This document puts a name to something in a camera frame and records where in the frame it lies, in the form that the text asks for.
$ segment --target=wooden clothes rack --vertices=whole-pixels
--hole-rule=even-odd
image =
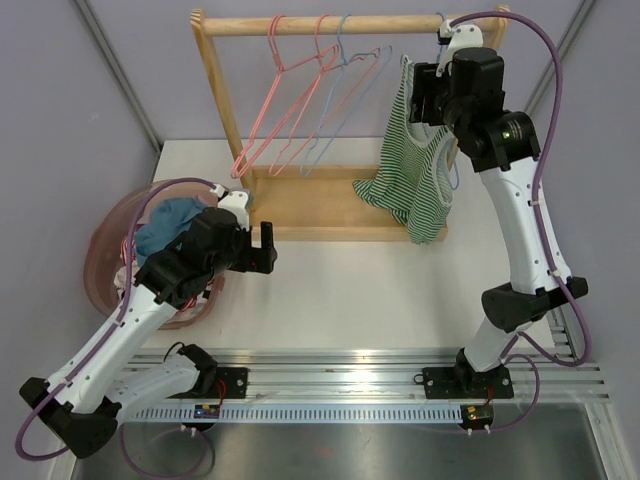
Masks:
[[[496,10],[506,11],[508,7],[498,6]],[[191,13],[193,33],[234,159],[242,151],[242,139],[213,37],[267,36],[271,20],[208,18],[204,9]],[[313,35],[317,20],[284,17],[278,22],[276,35]],[[341,20],[341,16],[326,17],[319,33],[336,35]],[[352,16],[344,22],[342,34],[435,33],[441,23],[440,15]],[[485,46],[497,50],[508,20],[488,18],[475,23],[484,33]],[[408,241],[406,227],[387,210],[366,204],[353,190],[353,180],[373,179],[377,171],[378,165],[324,165],[303,178],[297,166],[289,166],[272,177],[269,166],[253,166],[241,179],[255,197],[251,224],[258,227],[261,221],[273,222],[277,240]],[[445,226],[438,239],[444,239],[446,233]]]

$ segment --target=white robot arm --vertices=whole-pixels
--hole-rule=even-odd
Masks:
[[[277,253],[270,223],[261,224],[261,247],[251,246],[249,192],[214,193],[222,197],[217,208],[205,209],[187,232],[149,256],[136,275],[122,319],[118,322],[123,303],[62,368],[46,380],[31,378],[20,389],[34,409],[50,397],[39,416],[78,458],[95,453],[119,424],[168,397],[185,392],[210,396],[217,363],[196,345],[183,346],[168,361],[126,380],[115,377],[149,336],[213,277],[228,269],[273,270]]]
[[[458,354],[456,365],[447,372],[425,369],[423,375],[425,380],[444,375],[452,382],[441,390],[434,387],[427,391],[428,398],[485,398],[489,386],[497,384],[495,394],[501,384],[510,385],[501,381],[508,375],[501,359],[518,332],[567,303],[558,282],[574,298],[586,295],[588,287],[584,278],[572,276],[562,257],[541,185],[534,200],[540,147],[531,119],[503,107],[504,61],[494,50],[482,46],[482,33],[474,25],[451,27],[451,22],[445,21],[438,38],[448,45],[440,62],[414,67],[409,121],[446,125],[454,133],[491,196],[509,255],[511,278],[482,295],[486,317],[472,342]],[[544,222],[553,269],[543,249],[536,213]],[[513,390],[509,387],[505,395],[512,396]]]

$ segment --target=clothes hanger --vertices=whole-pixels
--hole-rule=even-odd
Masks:
[[[447,16],[442,13],[442,12],[436,12],[438,15],[440,15],[440,17],[442,18],[443,22],[447,21]],[[440,57],[442,56],[442,51],[444,50],[444,45],[440,45],[440,50],[438,51],[438,56],[436,57],[436,62],[440,62]],[[427,130],[427,127],[425,126],[425,124],[422,124],[422,128],[424,129],[424,134],[427,136],[427,138],[429,138],[429,131]],[[456,191],[458,188],[460,188],[460,172],[458,171],[458,162],[456,161],[456,159],[453,159],[453,170],[456,173],[456,184],[454,185],[451,182],[451,175],[450,175],[450,171],[449,171],[449,167],[447,166],[447,159],[449,158],[449,156],[451,155],[451,152],[453,151],[455,147],[455,140],[451,142],[451,147],[449,147],[446,155],[441,154],[440,157],[438,158],[438,162],[440,162],[440,168],[443,168],[444,171],[446,172],[445,177],[447,179],[447,182],[449,183],[449,187],[451,187],[451,190]]]
[[[338,75],[338,77],[334,81],[333,85],[331,86],[331,90],[329,91],[329,96],[327,98],[327,103],[325,104],[324,112],[322,113],[322,117],[321,117],[320,122],[318,124],[318,129],[316,130],[316,134],[315,134],[313,145],[311,145],[309,150],[307,150],[307,154],[305,155],[304,160],[300,164],[300,173],[305,177],[307,177],[307,176],[309,176],[311,174],[311,172],[316,167],[316,165],[318,164],[320,159],[324,156],[324,154],[327,151],[327,149],[329,148],[329,146],[331,146],[331,144],[336,139],[336,137],[338,136],[338,134],[340,133],[342,128],[345,126],[345,124],[347,123],[347,121],[349,120],[351,115],[358,109],[358,106],[360,105],[360,102],[365,97],[365,95],[369,92],[371,87],[373,87],[375,82],[378,80],[378,78],[380,77],[380,74],[386,68],[386,66],[389,64],[389,62],[391,61],[391,57],[393,55],[393,48],[391,47],[391,45],[387,45],[387,46],[382,47],[382,48],[376,48],[376,49],[371,50],[369,52],[356,53],[351,57],[351,59],[349,61],[347,61],[345,53],[344,53],[345,52],[344,46],[342,45],[342,26],[344,25],[345,20],[350,16],[351,16],[351,14],[348,13],[344,17],[342,17],[342,20],[340,21],[340,25],[338,26],[337,43],[340,46],[340,55],[341,55],[341,60],[342,60],[341,63],[340,63],[340,74]],[[362,93],[360,94],[360,96],[358,97],[356,102],[353,104],[353,106],[351,107],[351,109],[349,110],[349,112],[347,113],[345,118],[342,120],[342,123],[340,123],[338,128],[336,128],[336,130],[333,132],[333,134],[329,138],[328,142],[324,145],[324,147],[322,148],[322,151],[320,152],[320,154],[316,157],[315,160],[313,160],[313,162],[309,165],[309,167],[305,169],[305,166],[307,165],[307,162],[309,161],[309,156],[311,155],[311,152],[318,145],[318,142],[320,140],[319,137],[320,137],[320,132],[322,130],[322,127],[324,126],[324,124],[329,119],[327,117],[327,112],[329,110],[329,105],[331,104],[331,100],[332,100],[332,97],[333,97],[335,89],[337,88],[338,84],[340,84],[340,82],[342,81],[342,78],[344,76],[345,66],[348,65],[349,63],[351,63],[353,58],[358,57],[358,56],[373,55],[377,59],[376,62],[374,62],[374,64],[371,67],[369,67],[369,69],[365,72],[365,74],[363,74],[363,76],[358,81],[358,83],[356,83],[356,86],[354,87],[354,89],[355,89],[355,88],[357,88],[358,84],[361,83],[362,80],[364,80],[364,77],[368,73],[370,73],[370,71],[375,67],[375,65],[378,63],[378,59],[379,59],[381,53],[383,51],[385,51],[385,50],[389,52],[389,55],[387,56],[387,59],[385,60],[385,62],[382,64],[382,66],[377,71],[377,73],[371,78],[371,80],[369,81],[367,86],[364,88],[364,90],[362,91]],[[346,100],[346,98],[348,98],[351,93],[353,93],[353,89],[352,89],[352,91],[350,91],[347,94],[347,96],[345,97],[344,100]]]
[[[378,64],[379,60],[380,60],[380,53],[383,49],[381,48],[374,48],[373,50],[370,50],[368,52],[361,52],[361,53],[357,53],[352,55],[349,59],[346,58],[346,55],[344,53],[344,48],[342,46],[342,42],[340,39],[340,34],[342,33],[342,26],[344,24],[344,21],[347,19],[347,17],[349,17],[350,14],[345,15],[342,18],[342,21],[340,22],[340,25],[338,27],[338,43],[337,45],[339,46],[340,49],[340,55],[341,55],[341,61],[340,64],[336,65],[336,66],[332,66],[329,68],[329,71],[331,70],[335,70],[340,68],[340,75],[338,76],[338,78],[336,79],[336,81],[334,81],[333,86],[331,87],[331,91],[329,92],[329,99],[328,102],[325,104],[325,109],[322,115],[322,118],[320,119],[320,122],[318,124],[318,127],[311,133],[311,135],[306,139],[305,142],[302,143],[302,145],[300,145],[300,147],[287,159],[286,162],[284,162],[283,164],[281,164],[280,168],[273,173],[274,175],[277,175],[278,173],[280,173],[280,171],[282,171],[282,169],[284,167],[286,167],[287,165],[289,165],[299,154],[300,152],[302,152],[302,150],[304,150],[307,145],[315,138],[316,139],[316,143],[317,143],[317,136],[319,133],[319,130],[322,128],[322,126],[328,122],[336,113],[338,113],[338,111],[342,108],[342,106],[346,103],[346,101],[353,95],[353,93],[356,92],[356,90],[358,89],[358,87],[362,84],[362,82],[369,76],[369,74],[373,71],[373,69],[376,67],[376,65]],[[320,47],[318,44],[318,39],[317,36],[315,37],[316,40],[316,50],[319,51]],[[364,61],[367,58],[373,58],[374,61],[373,63],[367,68],[367,70],[365,70],[365,72],[363,74],[361,74],[361,76],[359,77],[359,79],[357,80],[357,82],[353,85],[353,87],[351,88],[351,90],[349,90],[349,92],[345,95],[345,97],[340,101],[340,103],[338,103],[338,105],[336,105],[333,110],[331,111],[331,113],[327,113],[328,109],[329,109],[329,105],[331,103],[331,97],[333,96],[333,92],[335,89],[336,84],[338,83],[338,81],[342,78],[342,76],[344,75],[344,69],[347,65],[355,62],[355,61]],[[368,91],[368,89],[370,88],[370,85],[367,86],[367,88],[365,89],[365,92],[363,92],[363,94],[360,95],[360,98],[358,99],[358,101],[356,102],[356,106],[357,104],[360,102],[360,100],[362,99],[362,97],[364,96],[364,94],[366,93],[366,91]],[[342,128],[342,126],[344,126],[344,124],[346,123],[346,120],[343,121],[343,124],[340,126],[340,129]],[[278,155],[278,157],[276,158],[275,163],[277,163],[279,161],[279,159],[281,158],[282,154],[284,153],[285,150],[287,150],[290,145],[291,145],[291,138],[293,137],[293,134],[290,135],[289,137],[289,142],[287,143],[287,145],[285,145],[285,147],[280,151],[280,154]]]
[[[278,46],[277,46],[276,39],[275,39],[276,28],[277,28],[278,22],[283,17],[285,17],[285,15],[276,15],[275,17],[273,17],[273,20],[271,21],[271,24],[269,25],[269,30],[268,30],[268,33],[267,33],[267,39],[268,39],[268,42],[269,42],[269,48],[271,49],[271,54],[273,56],[273,61],[274,61],[275,65],[276,65],[276,68],[277,68],[276,78],[273,80],[273,83],[271,84],[271,89],[269,90],[267,98],[265,99],[265,101],[264,101],[264,103],[262,105],[262,108],[260,109],[260,113],[258,114],[258,118],[256,119],[256,121],[255,121],[255,123],[253,125],[253,128],[251,129],[251,133],[249,134],[249,141],[248,141],[247,145],[244,146],[244,148],[242,149],[242,151],[240,152],[238,157],[235,159],[235,161],[233,163],[233,166],[231,167],[231,177],[232,178],[239,178],[239,177],[243,176],[249,170],[249,168],[251,168],[251,166],[254,164],[254,162],[257,160],[257,158],[265,150],[265,148],[267,148],[267,146],[271,143],[271,141],[275,138],[275,136],[280,132],[280,130],[282,130],[284,125],[287,123],[289,118],[291,118],[291,116],[294,114],[294,112],[298,109],[300,104],[302,102],[304,102],[305,99],[307,99],[307,97],[309,96],[309,94],[311,93],[312,90],[315,91],[315,88],[317,88],[317,83],[316,83],[316,80],[314,79],[314,81],[311,82],[311,84],[307,87],[307,89],[300,96],[300,98],[298,98],[298,100],[296,100],[296,102],[294,102],[294,104],[291,106],[291,108],[289,108],[289,110],[287,111],[285,116],[282,118],[282,120],[276,125],[276,127],[271,131],[271,133],[269,133],[269,135],[264,140],[264,142],[262,142],[260,147],[258,147],[258,150],[250,158],[247,158],[249,150],[255,144],[256,136],[258,134],[258,130],[260,129],[260,127],[262,125],[262,122],[264,121],[264,117],[265,117],[265,115],[267,113],[267,110],[268,110],[268,108],[270,107],[270,105],[271,105],[271,103],[273,101],[273,97],[275,96],[275,94],[276,94],[276,92],[278,90],[278,87],[280,86],[280,81],[282,79],[282,75],[285,72],[291,71],[291,70],[293,70],[295,68],[298,68],[298,67],[300,67],[302,65],[305,65],[305,64],[307,64],[307,63],[309,63],[309,62],[311,62],[313,60],[318,60],[320,62],[320,64],[323,65],[322,59],[325,58],[325,57],[329,57],[328,64],[331,65],[331,64],[333,64],[335,62],[335,60],[338,57],[339,46],[337,44],[335,44],[335,45],[331,45],[330,47],[328,47],[328,48],[326,48],[326,49],[324,49],[322,51],[317,51],[315,55],[311,55],[310,57],[307,57],[307,58],[305,58],[303,60],[300,60],[299,62],[294,63],[293,65],[285,67],[283,62],[282,62],[282,59],[280,57],[280,52],[278,50]]]
[[[318,88],[318,85],[320,84],[320,81],[324,78],[324,76],[331,72],[332,70],[335,70],[336,68],[339,68],[340,65],[333,65],[333,63],[335,62],[335,60],[337,59],[337,53],[335,58],[332,56],[329,59],[329,62],[327,63],[327,65],[325,65],[322,62],[322,56],[321,51],[320,51],[320,42],[318,39],[318,33],[320,32],[320,25],[322,24],[322,20],[325,19],[325,17],[328,17],[329,15],[324,14],[321,15],[318,18],[318,21],[316,22],[316,28],[315,31],[313,32],[313,42],[316,46],[316,56],[318,58],[318,64],[320,66],[320,72],[318,73],[318,75],[316,76],[315,80],[313,81],[313,83],[311,84],[310,89],[307,89],[307,91],[305,91],[305,93],[303,94],[303,96],[306,96],[306,100],[304,102],[304,105],[302,107],[302,109],[300,110],[300,113],[298,114],[298,118],[296,119],[295,123],[293,124],[293,127],[291,128],[291,130],[289,131],[289,137],[287,139],[287,143],[285,144],[285,146],[280,150],[280,152],[278,153],[278,156],[275,158],[275,160],[271,163],[271,166],[269,167],[269,174],[271,174],[272,176],[277,176],[280,172],[282,172],[282,170],[289,165],[293,159],[295,158],[296,154],[294,154],[292,157],[290,157],[285,163],[283,164],[278,164],[278,162],[280,161],[280,158],[282,158],[282,155],[284,154],[284,152],[286,150],[289,149],[289,147],[291,146],[291,143],[293,141],[293,137],[295,135],[296,130],[298,129],[298,125],[300,124],[300,120],[302,120],[302,117],[304,116],[307,107],[309,106],[309,103],[311,102],[311,99],[313,98],[313,96],[316,93],[316,89]],[[336,48],[336,52],[339,52],[339,45],[337,43],[335,43],[334,45],[332,45],[332,47]]]

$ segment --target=pink hanger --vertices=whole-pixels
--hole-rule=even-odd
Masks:
[[[319,27],[320,27],[320,23],[322,22],[322,20],[326,16],[328,16],[328,15],[322,15],[318,19],[318,24],[316,25],[316,31],[315,31],[315,34],[314,34],[314,41],[315,41],[315,45],[316,45],[316,52],[317,52],[317,55],[318,55],[318,61],[320,62],[322,72],[324,72],[324,73],[332,71],[332,70],[335,70],[335,69],[340,68],[342,66],[341,64],[338,64],[338,65],[330,66],[330,67],[327,68],[322,64],[322,60],[321,60],[321,57],[320,57],[320,53],[321,53],[320,52],[320,46],[318,44],[318,30],[319,30]],[[324,118],[322,123],[320,123],[320,125],[318,125],[318,127],[311,133],[311,135],[309,135],[309,137],[304,141],[304,143],[295,152],[293,152],[293,154],[287,159],[287,161],[284,162],[283,164],[281,164],[280,167],[274,172],[273,169],[276,166],[276,164],[278,163],[278,161],[280,160],[280,158],[282,157],[282,154],[291,146],[292,138],[293,138],[293,135],[295,133],[296,128],[298,127],[298,123],[300,122],[300,118],[302,117],[302,115],[304,114],[304,111],[307,108],[307,104],[309,103],[309,100],[311,99],[311,95],[313,95],[313,92],[311,93],[311,95],[307,99],[307,102],[305,103],[302,111],[300,112],[300,115],[298,115],[298,119],[296,120],[296,123],[294,124],[294,126],[293,126],[293,128],[292,128],[292,130],[291,130],[291,132],[289,134],[289,139],[288,139],[287,144],[282,148],[282,150],[280,150],[280,153],[278,154],[276,159],[271,164],[271,167],[269,168],[269,173],[271,175],[277,176],[287,165],[289,165],[293,160],[295,160],[295,158],[307,147],[307,145],[309,145],[309,143],[316,137],[316,135],[318,135],[319,130],[329,120],[331,120],[331,118],[333,118],[336,113],[338,113],[338,111],[342,108],[342,106],[346,103],[346,101],[351,97],[351,95],[353,95],[356,92],[358,87],[362,84],[362,82],[364,82],[364,80],[371,74],[373,69],[379,63],[379,61],[380,61],[380,52],[381,52],[380,47],[374,48],[373,50],[367,52],[366,54],[353,56],[345,64],[345,65],[350,65],[351,63],[353,63],[355,61],[358,61],[358,60],[359,61],[364,61],[365,59],[367,59],[368,57],[371,57],[371,56],[373,56],[373,58],[375,59],[371,63],[371,65],[364,71],[364,73],[362,73],[360,75],[360,77],[358,78],[357,82],[351,87],[351,89],[347,92],[347,94],[344,96],[344,98],[333,108],[333,110],[331,110],[331,112],[328,115],[326,115],[326,117]]]
[[[276,78],[273,80],[273,83],[271,85],[271,89],[269,90],[269,94],[267,95],[267,98],[265,99],[264,104],[262,105],[260,113],[258,114],[258,118],[256,119],[256,122],[253,125],[253,129],[251,130],[251,133],[249,135],[249,142],[242,149],[242,151],[238,155],[238,158],[236,158],[236,160],[233,163],[233,166],[231,168],[231,176],[233,178],[241,177],[242,175],[244,175],[249,170],[249,168],[251,168],[251,166],[254,164],[254,162],[257,160],[257,158],[260,156],[260,154],[262,154],[262,152],[265,150],[265,148],[267,148],[267,146],[271,143],[271,141],[275,138],[275,136],[280,132],[280,130],[282,130],[282,128],[287,123],[289,118],[291,118],[293,113],[298,109],[300,104],[302,102],[304,102],[305,99],[306,99],[306,102],[305,102],[303,110],[302,110],[302,113],[304,113],[304,111],[307,108],[307,105],[309,103],[309,100],[310,100],[311,96],[313,95],[313,93],[315,93],[315,90],[316,90],[316,88],[318,86],[318,83],[319,83],[319,79],[321,79],[322,76],[326,73],[324,71],[324,64],[322,62],[322,59],[325,58],[326,56],[331,55],[329,57],[328,65],[332,65],[335,62],[335,60],[338,58],[338,53],[339,53],[338,44],[332,45],[329,48],[326,48],[326,49],[324,49],[322,51],[319,51],[317,40],[316,40],[317,53],[315,55],[312,55],[312,56],[310,56],[308,58],[300,60],[299,62],[297,62],[297,63],[295,63],[293,65],[285,67],[284,64],[282,63],[282,59],[280,58],[280,52],[278,50],[278,46],[276,44],[276,39],[275,39],[276,27],[277,27],[278,22],[280,21],[280,19],[283,18],[284,16],[285,15],[276,15],[273,18],[273,20],[271,21],[271,24],[269,26],[267,39],[269,41],[269,48],[271,49],[271,53],[273,55],[273,61],[276,64],[277,74],[276,74]],[[318,20],[318,24],[316,25],[316,31],[315,31],[315,35],[316,36],[317,36],[317,33],[318,33],[318,27],[320,25],[320,22],[322,21],[322,19],[325,16],[320,17],[320,19]],[[297,67],[299,67],[301,65],[304,65],[304,64],[306,64],[306,63],[308,63],[308,62],[310,62],[312,60],[316,60],[316,59],[318,60],[320,66],[321,66],[321,71],[318,74],[318,76],[313,80],[313,82],[311,82],[309,87],[307,87],[307,89],[300,96],[300,98],[298,98],[298,100],[296,100],[296,102],[291,106],[289,111],[285,114],[285,116],[278,123],[278,125],[276,125],[276,127],[267,136],[267,138],[264,140],[262,145],[260,145],[260,147],[258,147],[258,150],[251,156],[251,158],[247,159],[247,153],[253,147],[253,145],[255,144],[256,135],[258,134],[258,130],[260,129],[260,126],[262,125],[262,122],[264,120],[264,117],[265,117],[265,114],[267,112],[267,109],[271,105],[271,102],[273,101],[273,97],[275,96],[276,91],[278,90],[278,86],[280,85],[280,80],[282,79],[282,75],[285,72],[293,70],[293,69],[295,69],[295,68],[297,68]],[[298,122],[300,121],[300,117],[301,117],[301,115],[298,116],[298,120],[296,121],[296,125],[295,126],[297,126]],[[241,167],[241,163],[242,163],[243,160],[246,160],[246,163],[245,163],[244,166]]]

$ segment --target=blue cloth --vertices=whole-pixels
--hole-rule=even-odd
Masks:
[[[136,255],[142,267],[147,257],[159,252],[180,233],[189,230],[193,217],[207,206],[195,198],[170,198],[151,212],[151,222],[136,233]]]

